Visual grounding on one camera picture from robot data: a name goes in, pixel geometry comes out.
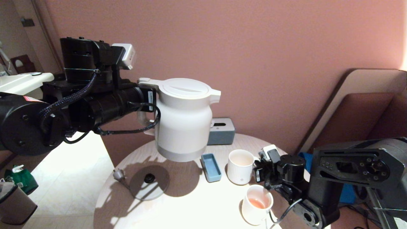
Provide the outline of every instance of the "floor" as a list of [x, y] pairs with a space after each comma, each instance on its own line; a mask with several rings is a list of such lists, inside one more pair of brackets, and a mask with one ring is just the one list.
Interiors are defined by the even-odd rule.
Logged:
[[99, 135], [91, 132], [76, 144], [62, 143], [48, 155], [17, 156], [6, 168], [21, 164], [39, 185], [29, 195], [38, 208], [25, 225], [0, 223], [0, 229], [93, 229], [99, 191], [114, 169]]

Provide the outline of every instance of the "kettle lid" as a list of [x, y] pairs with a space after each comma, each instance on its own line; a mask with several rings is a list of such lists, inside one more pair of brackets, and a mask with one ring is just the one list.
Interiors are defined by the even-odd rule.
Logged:
[[161, 91], [170, 96], [182, 98], [203, 98], [210, 96], [211, 87], [195, 79], [173, 78], [162, 81]]

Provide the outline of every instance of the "round table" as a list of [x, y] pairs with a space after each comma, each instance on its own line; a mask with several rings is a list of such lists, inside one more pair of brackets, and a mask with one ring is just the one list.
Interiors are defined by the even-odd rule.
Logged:
[[[209, 145], [205, 153], [212, 153], [221, 169], [220, 181], [208, 183], [202, 170], [200, 158], [194, 161], [177, 163], [161, 156], [155, 142], [149, 142], [129, 154], [116, 169], [125, 172], [126, 182], [140, 169], [158, 165], [165, 168], [170, 183], [165, 193], [155, 200], [134, 199], [122, 184], [110, 176], [99, 194], [95, 213], [96, 229], [158, 229], [158, 228], [265, 228], [265, 224], [253, 226], [241, 215], [241, 203], [247, 185], [235, 185], [226, 175], [228, 155], [232, 150], [244, 149], [258, 157], [258, 152], [270, 143], [243, 134], [236, 134], [231, 145]], [[286, 154], [278, 149], [279, 154]], [[304, 177], [309, 180], [309, 173]], [[287, 202], [277, 192], [272, 191], [274, 205], [272, 212], [280, 217], [288, 207]], [[272, 223], [267, 217], [267, 228]], [[278, 228], [308, 228], [304, 221], [290, 212]]]

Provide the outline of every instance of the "white cup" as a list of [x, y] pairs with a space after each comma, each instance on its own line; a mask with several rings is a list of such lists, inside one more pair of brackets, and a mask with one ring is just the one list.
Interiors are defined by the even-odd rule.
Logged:
[[242, 203], [243, 218], [252, 225], [261, 224], [273, 206], [273, 196], [261, 185], [251, 185]]
[[255, 157], [246, 150], [233, 150], [229, 153], [228, 178], [237, 185], [247, 184], [252, 177]]

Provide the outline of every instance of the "gray tissue box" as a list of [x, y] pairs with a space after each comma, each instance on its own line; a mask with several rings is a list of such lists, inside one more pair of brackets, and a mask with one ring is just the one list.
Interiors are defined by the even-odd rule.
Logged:
[[208, 145], [231, 145], [235, 128], [230, 118], [213, 118], [209, 132]]

